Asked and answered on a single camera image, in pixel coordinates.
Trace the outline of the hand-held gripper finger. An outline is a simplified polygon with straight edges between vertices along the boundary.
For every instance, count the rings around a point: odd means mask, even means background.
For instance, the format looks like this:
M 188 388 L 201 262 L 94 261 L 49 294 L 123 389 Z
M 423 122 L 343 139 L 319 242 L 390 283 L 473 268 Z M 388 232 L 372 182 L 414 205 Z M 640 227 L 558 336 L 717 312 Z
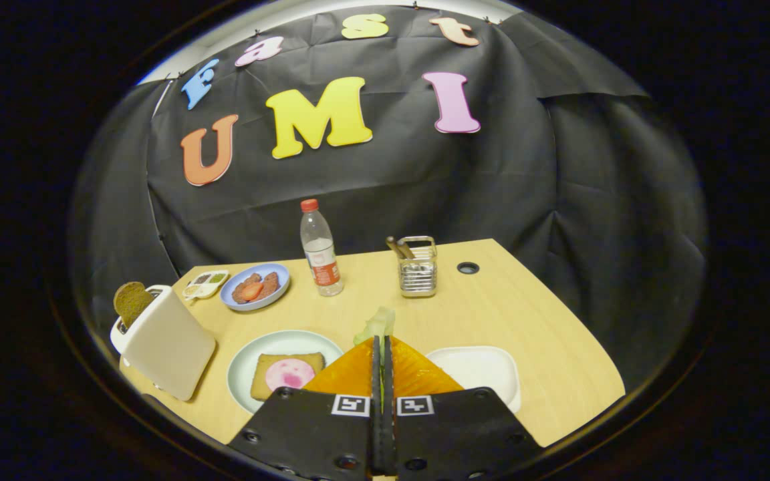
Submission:
M 372 393 L 281 387 L 229 442 L 286 480 L 370 480 L 381 460 L 381 342 L 373 337 Z
M 398 480 L 495 480 L 534 462 L 541 447 L 489 387 L 394 395 L 384 338 L 383 466 Z

